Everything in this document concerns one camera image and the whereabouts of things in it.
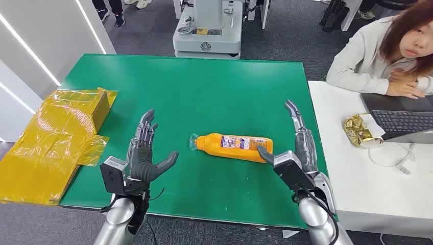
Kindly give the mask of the person's left hand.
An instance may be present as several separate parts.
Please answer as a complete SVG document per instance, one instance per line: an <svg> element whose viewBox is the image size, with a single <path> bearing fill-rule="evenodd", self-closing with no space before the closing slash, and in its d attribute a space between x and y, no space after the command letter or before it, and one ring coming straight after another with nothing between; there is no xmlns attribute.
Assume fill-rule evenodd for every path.
<svg viewBox="0 0 433 245"><path fill-rule="evenodd" d="M403 69L395 69L390 73L389 80L391 82L411 83L411 82L416 82L417 77L412 73L405 71Z"/></svg>

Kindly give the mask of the person's right hand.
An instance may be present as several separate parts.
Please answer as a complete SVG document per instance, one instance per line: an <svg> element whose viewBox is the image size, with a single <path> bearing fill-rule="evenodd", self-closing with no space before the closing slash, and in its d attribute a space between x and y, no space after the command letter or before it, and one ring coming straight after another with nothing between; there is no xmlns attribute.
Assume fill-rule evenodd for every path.
<svg viewBox="0 0 433 245"><path fill-rule="evenodd" d="M417 89L416 82L390 82L386 91L388 96L408 97L418 99L425 97L425 93Z"/></svg>

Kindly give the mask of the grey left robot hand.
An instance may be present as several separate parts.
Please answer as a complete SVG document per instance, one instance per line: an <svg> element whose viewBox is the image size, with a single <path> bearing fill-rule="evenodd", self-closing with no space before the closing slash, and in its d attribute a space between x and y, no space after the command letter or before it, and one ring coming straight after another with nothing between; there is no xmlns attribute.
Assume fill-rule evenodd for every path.
<svg viewBox="0 0 433 245"><path fill-rule="evenodd" d="M177 161L179 152L171 152L166 159L153 164L153 139L157 124L152 124L154 109L148 110L139 120L135 135L127 151L129 175L126 180L127 195L142 195L164 172Z"/></svg>

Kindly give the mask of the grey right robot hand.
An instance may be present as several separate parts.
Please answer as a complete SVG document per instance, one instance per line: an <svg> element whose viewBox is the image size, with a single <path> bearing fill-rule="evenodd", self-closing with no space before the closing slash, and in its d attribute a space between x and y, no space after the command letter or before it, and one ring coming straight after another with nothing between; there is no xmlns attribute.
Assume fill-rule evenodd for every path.
<svg viewBox="0 0 433 245"><path fill-rule="evenodd" d="M289 111L295 129L295 150L279 155L268 153L264 147L258 147L260 157L270 164L280 177L313 179L319 174L317 166L317 153L314 138L306 127L302 115L291 100L287 99L284 106Z"/></svg>

